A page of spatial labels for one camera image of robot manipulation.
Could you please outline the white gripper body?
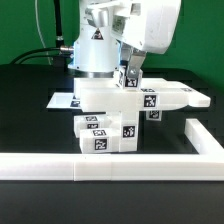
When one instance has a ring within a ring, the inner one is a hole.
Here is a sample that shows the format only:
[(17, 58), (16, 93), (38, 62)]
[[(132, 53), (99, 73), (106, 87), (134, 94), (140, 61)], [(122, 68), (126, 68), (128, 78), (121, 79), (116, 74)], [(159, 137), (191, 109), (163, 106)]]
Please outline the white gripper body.
[(181, 0), (120, 0), (111, 35), (140, 51), (164, 54), (177, 24)]

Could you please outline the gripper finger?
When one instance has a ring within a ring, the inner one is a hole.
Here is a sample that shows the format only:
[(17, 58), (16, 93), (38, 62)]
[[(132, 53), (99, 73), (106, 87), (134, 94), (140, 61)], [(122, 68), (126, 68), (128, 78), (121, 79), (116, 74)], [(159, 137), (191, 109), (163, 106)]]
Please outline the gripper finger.
[(133, 51), (133, 48), (130, 45), (126, 43), (121, 43), (120, 61), (122, 64), (128, 64), (130, 62), (132, 51)]
[(130, 55), (130, 59), (128, 62), (128, 77), (129, 78), (137, 78), (139, 76), (139, 72), (141, 66), (145, 60), (146, 52), (140, 51), (136, 48), (132, 50)]

